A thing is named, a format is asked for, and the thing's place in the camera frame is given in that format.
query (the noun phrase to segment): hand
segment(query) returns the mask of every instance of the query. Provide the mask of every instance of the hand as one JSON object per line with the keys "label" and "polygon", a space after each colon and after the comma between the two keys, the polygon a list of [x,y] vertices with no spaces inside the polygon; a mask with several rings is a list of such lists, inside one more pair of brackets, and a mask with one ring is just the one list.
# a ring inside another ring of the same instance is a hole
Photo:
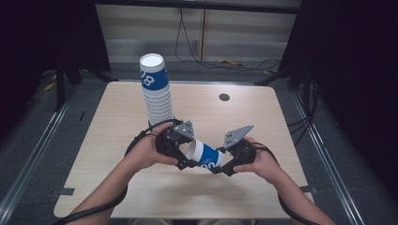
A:
{"label": "hand", "polygon": [[[253,138],[244,137],[244,140],[251,143],[253,147],[263,147]],[[236,173],[254,172],[258,176],[266,179],[270,184],[273,184],[278,176],[283,174],[282,168],[271,154],[263,150],[257,150],[257,156],[253,163],[236,166],[234,167],[234,171]]]}
{"label": "hand", "polygon": [[176,165],[178,163],[177,159],[159,154],[155,146],[157,136],[171,126],[171,124],[164,124],[153,129],[152,132],[135,144],[123,160],[126,160],[137,171],[148,168],[155,163]]}

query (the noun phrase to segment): white wall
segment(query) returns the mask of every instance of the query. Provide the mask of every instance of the white wall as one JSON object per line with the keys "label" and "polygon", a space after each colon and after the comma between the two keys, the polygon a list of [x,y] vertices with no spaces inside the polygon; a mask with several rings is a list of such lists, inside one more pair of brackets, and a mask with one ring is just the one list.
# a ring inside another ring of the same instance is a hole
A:
{"label": "white wall", "polygon": [[[300,3],[299,0],[214,2],[289,7],[298,7]],[[167,61],[176,60],[180,22],[177,8],[97,5],[97,12],[111,63],[138,62],[146,53],[160,53]],[[274,13],[183,9],[192,51],[203,60],[282,58],[295,18],[295,15]],[[177,54],[183,59],[191,58],[183,30]]]}

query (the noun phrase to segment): wooden table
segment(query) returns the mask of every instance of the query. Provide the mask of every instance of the wooden table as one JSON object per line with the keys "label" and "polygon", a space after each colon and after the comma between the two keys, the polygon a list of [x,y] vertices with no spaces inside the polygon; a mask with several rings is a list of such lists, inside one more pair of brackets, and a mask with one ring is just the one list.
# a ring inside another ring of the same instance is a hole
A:
{"label": "wooden table", "polygon": [[[213,147],[223,144],[227,131],[253,124],[248,136],[273,151],[283,169],[301,186],[307,181],[275,92],[270,87],[171,83],[173,111],[192,120],[197,140]],[[229,95],[222,101],[220,94]],[[122,159],[127,146],[147,128],[147,113],[138,82],[108,84],[65,188],[57,217],[68,215]],[[185,151],[188,145],[181,146]],[[230,156],[224,155],[224,163]],[[274,187],[254,173],[231,177],[203,168],[180,171],[157,164],[135,174],[126,199],[112,218],[288,218]]]}

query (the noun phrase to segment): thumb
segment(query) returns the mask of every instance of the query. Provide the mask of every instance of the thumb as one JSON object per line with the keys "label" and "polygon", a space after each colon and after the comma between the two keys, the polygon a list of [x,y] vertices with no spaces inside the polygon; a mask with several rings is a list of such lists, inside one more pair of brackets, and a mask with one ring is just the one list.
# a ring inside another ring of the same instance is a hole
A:
{"label": "thumb", "polygon": [[252,172],[253,165],[252,164],[239,165],[239,166],[234,167],[234,171],[236,173]]}
{"label": "thumb", "polygon": [[166,165],[177,165],[178,160],[173,157],[167,157],[164,155],[160,155],[160,157],[158,158],[158,162],[162,163],[162,164],[166,164]]}

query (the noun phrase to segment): gray floor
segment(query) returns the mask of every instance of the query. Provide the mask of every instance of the gray floor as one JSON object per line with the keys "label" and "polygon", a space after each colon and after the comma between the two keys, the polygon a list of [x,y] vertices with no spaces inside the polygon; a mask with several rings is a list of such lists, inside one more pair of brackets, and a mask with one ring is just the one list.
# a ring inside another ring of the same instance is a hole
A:
{"label": "gray floor", "polygon": [[[257,63],[248,63],[249,67],[255,65]],[[166,66],[170,81],[251,84],[268,76],[262,70],[238,72],[217,68],[209,69],[194,62],[166,63]],[[139,66],[136,64],[112,64],[112,68],[111,76],[113,77],[139,79]],[[277,93],[286,123],[290,124],[298,121],[301,117],[292,92],[287,88],[287,81],[288,79],[280,79],[270,86]],[[43,79],[42,85],[26,108],[26,114],[9,134],[7,141],[1,143],[0,198],[2,200],[54,114],[55,89],[48,92],[42,90],[48,82],[48,79]],[[49,224],[56,221],[53,210],[57,197],[51,194],[53,190],[63,187],[106,84],[91,74],[84,74],[82,83],[76,86],[76,92],[70,100],[69,107],[45,149],[23,195],[18,200],[8,224]],[[72,85],[68,85],[68,93],[71,93],[73,88]],[[322,98],[318,101],[314,123],[358,207],[363,223],[398,224],[396,204],[377,180],[366,161],[338,128],[328,105]],[[297,127],[299,125],[292,126],[290,129],[293,130]],[[293,141],[297,140],[300,134],[301,130],[293,133]],[[310,186],[316,188],[314,194],[316,204],[338,224],[351,224],[308,134],[305,134],[298,143],[297,151]],[[126,221],[115,219],[110,223],[125,224]],[[259,224],[291,224],[291,222],[288,219],[271,219],[261,220]]]}

